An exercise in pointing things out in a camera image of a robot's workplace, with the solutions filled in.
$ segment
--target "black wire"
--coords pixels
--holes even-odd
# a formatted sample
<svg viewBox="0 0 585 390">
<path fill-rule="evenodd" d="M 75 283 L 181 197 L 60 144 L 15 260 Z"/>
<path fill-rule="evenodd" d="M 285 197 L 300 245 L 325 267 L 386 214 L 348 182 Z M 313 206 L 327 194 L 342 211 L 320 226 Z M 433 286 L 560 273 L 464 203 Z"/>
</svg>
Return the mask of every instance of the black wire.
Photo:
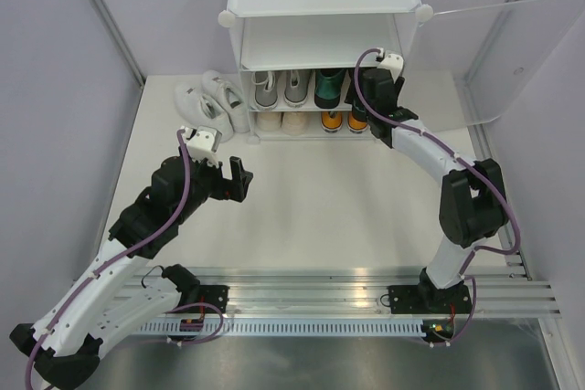
<svg viewBox="0 0 585 390">
<path fill-rule="evenodd" d="M 382 301 L 382 298 L 383 298 L 383 297 L 388 297 L 388 305 L 385 305 L 385 304 L 384 304 L 384 302 Z M 382 306 L 385 306 L 386 308 L 389 308 L 389 307 L 390 307 L 390 295 L 389 295 L 389 294 L 382 294 L 382 295 L 380 296 L 379 300 L 380 300 L 380 304 L 381 304 Z"/>
<path fill-rule="evenodd" d="M 147 272 L 147 273 L 146 273 L 146 274 L 143 276 L 143 278 L 142 278 L 142 279 L 140 279 L 140 284 L 143 286 L 143 288 L 146 288 L 146 285 L 144 285 L 144 278 L 145 278 L 146 276 L 148 276 L 150 273 L 152 273 L 154 269 L 161 269 L 161 270 L 164 270 L 164 269 L 165 269 L 165 267 L 163 267 L 162 265 L 155 265 L 154 267 L 152 267 L 152 268 L 150 269 L 150 271 L 148 271 L 148 272 Z"/>
</svg>

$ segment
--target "green shoe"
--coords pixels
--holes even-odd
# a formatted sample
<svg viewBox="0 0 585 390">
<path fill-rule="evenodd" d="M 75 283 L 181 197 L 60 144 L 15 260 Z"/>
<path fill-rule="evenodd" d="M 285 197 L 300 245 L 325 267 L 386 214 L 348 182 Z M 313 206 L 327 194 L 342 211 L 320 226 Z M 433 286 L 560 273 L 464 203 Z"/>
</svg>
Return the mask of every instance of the green shoe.
<svg viewBox="0 0 585 390">
<path fill-rule="evenodd" d="M 315 73 L 314 103 L 320 109 L 334 109 L 339 105 L 345 69 L 320 69 Z"/>
</svg>

